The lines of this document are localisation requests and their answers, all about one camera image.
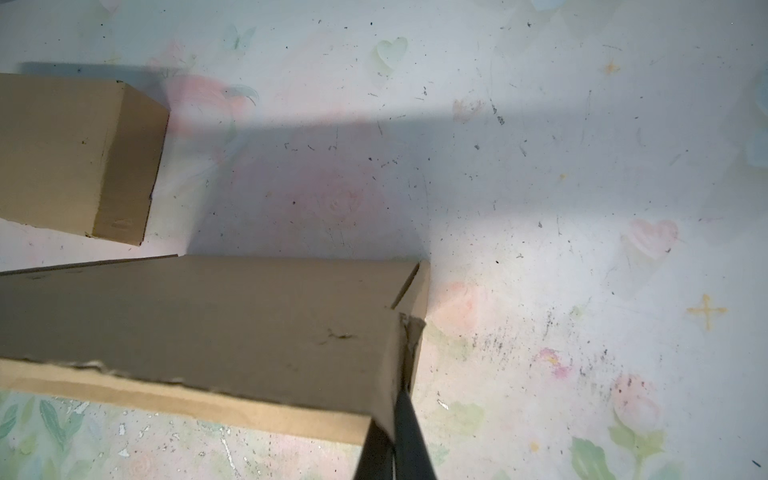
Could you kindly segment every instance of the pink heart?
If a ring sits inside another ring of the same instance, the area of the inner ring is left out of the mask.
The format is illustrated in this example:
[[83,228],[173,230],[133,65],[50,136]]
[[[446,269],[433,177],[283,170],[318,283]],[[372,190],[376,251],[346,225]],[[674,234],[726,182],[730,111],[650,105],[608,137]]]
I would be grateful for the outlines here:
[[677,241],[677,224],[672,220],[662,220],[653,225],[647,220],[636,219],[629,225],[627,237],[630,242],[654,260],[669,253]]

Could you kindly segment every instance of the cardboard box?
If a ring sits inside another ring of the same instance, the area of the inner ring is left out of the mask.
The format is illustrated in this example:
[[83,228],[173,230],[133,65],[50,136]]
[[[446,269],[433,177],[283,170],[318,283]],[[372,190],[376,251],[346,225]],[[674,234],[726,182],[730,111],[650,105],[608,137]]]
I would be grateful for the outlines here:
[[0,74],[0,217],[138,245],[168,110],[115,80]]
[[362,444],[394,440],[417,262],[159,257],[0,274],[0,389]]

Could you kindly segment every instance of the painted heart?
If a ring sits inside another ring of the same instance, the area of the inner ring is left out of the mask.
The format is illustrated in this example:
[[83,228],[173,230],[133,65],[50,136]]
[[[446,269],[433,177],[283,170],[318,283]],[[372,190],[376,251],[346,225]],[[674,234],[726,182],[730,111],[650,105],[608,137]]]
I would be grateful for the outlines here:
[[397,64],[406,56],[408,50],[408,40],[404,37],[398,37],[395,41],[381,40],[376,45],[376,54],[384,62],[384,65],[395,70]]
[[647,220],[632,220],[627,238],[640,252],[657,260],[669,253],[677,241],[677,224],[672,220],[662,220],[655,225]]

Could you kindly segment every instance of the yellow star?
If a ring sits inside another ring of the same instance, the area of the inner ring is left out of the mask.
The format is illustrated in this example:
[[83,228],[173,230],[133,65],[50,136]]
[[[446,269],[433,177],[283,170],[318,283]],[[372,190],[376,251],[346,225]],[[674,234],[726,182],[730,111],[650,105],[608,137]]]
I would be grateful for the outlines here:
[[689,308],[687,309],[688,313],[703,313],[704,318],[707,319],[707,332],[712,330],[712,313],[725,313],[728,311],[727,308],[724,308],[722,306],[718,306],[716,308],[710,307],[710,296],[707,294],[704,294],[701,296],[701,303],[704,305],[702,308]]

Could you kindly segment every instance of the green heart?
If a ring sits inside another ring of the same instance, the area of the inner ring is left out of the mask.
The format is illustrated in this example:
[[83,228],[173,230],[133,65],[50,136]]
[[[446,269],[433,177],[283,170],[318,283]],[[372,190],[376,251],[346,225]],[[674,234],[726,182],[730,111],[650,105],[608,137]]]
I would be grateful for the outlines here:
[[408,40],[405,37],[398,37],[395,41],[381,40],[376,45],[376,54],[384,65],[394,71],[397,64],[406,56],[407,49]]

